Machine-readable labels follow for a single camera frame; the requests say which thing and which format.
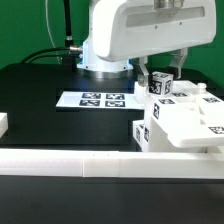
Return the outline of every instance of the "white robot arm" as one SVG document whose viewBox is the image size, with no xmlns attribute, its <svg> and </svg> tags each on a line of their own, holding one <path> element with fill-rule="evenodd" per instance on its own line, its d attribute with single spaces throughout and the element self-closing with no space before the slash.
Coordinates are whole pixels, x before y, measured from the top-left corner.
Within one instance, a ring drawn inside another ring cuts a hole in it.
<svg viewBox="0 0 224 224">
<path fill-rule="evenodd" d="M 93 13 L 95 53 L 121 61 L 213 41 L 214 0 L 101 0 Z"/>
</svg>

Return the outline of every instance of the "green background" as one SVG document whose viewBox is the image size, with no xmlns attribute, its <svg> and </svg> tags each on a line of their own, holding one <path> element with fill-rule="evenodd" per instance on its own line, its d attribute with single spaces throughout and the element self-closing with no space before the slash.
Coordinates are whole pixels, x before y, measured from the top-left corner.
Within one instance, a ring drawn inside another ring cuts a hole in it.
<svg viewBox="0 0 224 224">
<path fill-rule="evenodd" d="M 75 44 L 88 36 L 89 0 L 70 0 Z M 197 69 L 224 88 L 224 1 L 216 0 L 217 36 L 212 44 L 191 48 L 184 65 Z M 63 1 L 49 0 L 50 26 L 56 46 L 64 46 Z M 0 0 L 0 69 L 20 62 L 32 52 L 51 48 L 44 0 Z M 55 59 L 42 61 L 56 63 Z M 168 53 L 150 58 L 153 67 L 166 67 Z"/>
</svg>

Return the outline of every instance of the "black table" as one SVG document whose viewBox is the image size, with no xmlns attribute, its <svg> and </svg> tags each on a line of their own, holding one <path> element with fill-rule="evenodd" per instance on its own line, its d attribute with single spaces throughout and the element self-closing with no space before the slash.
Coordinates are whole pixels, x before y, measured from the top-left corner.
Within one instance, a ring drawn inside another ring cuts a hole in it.
<svg viewBox="0 0 224 224">
<path fill-rule="evenodd" d="M 206 82 L 223 99 L 223 90 L 200 72 L 184 70 L 182 77 Z M 131 93 L 133 83 L 97 82 L 61 66 L 7 66 L 0 71 L 0 111 L 8 112 L 9 131 L 0 145 L 135 151 L 131 120 L 142 112 L 55 109 L 63 90 Z M 224 223 L 222 180 L 1 176 L 0 202 L 0 224 Z"/>
</svg>

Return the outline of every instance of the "white cube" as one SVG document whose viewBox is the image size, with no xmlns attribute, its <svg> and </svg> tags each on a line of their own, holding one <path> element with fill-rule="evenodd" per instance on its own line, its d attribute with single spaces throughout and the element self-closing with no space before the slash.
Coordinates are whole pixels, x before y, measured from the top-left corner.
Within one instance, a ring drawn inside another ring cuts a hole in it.
<svg viewBox="0 0 224 224">
<path fill-rule="evenodd" d="M 165 96 L 172 91 L 173 75 L 154 72 L 152 73 L 152 83 L 149 92 L 158 96 Z"/>
</svg>

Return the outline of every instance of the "marker sheet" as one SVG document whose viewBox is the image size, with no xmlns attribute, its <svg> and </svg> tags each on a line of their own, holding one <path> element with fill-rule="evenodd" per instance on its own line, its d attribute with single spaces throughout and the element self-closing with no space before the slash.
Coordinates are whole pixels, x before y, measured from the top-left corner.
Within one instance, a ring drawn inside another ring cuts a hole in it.
<svg viewBox="0 0 224 224">
<path fill-rule="evenodd" d="M 56 107 L 143 110 L 134 94 L 63 92 Z"/>
</svg>

